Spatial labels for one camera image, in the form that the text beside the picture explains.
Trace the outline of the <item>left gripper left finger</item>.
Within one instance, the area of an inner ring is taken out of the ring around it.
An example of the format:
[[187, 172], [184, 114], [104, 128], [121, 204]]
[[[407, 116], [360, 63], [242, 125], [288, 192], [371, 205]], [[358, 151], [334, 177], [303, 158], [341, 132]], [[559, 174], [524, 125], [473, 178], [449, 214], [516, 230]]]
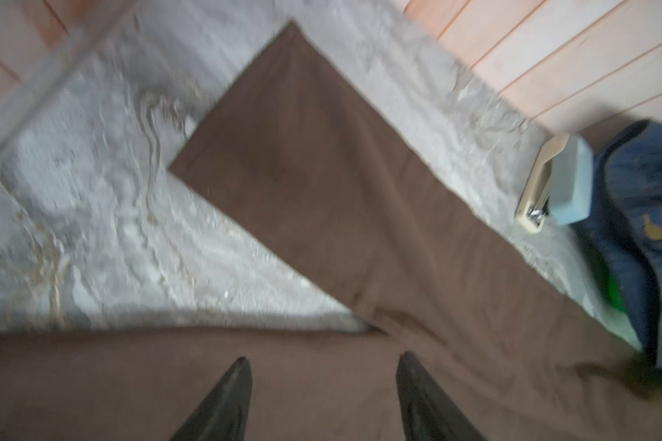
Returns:
[[247, 358], [237, 358], [171, 441], [243, 441], [253, 377]]

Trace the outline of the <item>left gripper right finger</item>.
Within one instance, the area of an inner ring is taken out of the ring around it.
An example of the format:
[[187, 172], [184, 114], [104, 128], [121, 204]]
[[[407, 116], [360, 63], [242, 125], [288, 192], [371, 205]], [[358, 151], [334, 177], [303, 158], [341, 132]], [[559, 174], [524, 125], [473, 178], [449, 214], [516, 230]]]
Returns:
[[485, 441], [414, 354], [400, 356], [396, 384], [406, 440]]

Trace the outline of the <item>brown trousers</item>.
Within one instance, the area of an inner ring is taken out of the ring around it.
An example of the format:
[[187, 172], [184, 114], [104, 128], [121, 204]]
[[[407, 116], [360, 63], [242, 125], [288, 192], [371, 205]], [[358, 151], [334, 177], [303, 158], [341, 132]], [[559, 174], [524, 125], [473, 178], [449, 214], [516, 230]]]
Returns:
[[170, 170], [371, 330], [3, 334], [0, 440], [169, 440], [237, 358], [244, 440], [406, 440], [406, 352], [485, 440], [662, 440], [662, 371], [478, 220], [296, 24]]

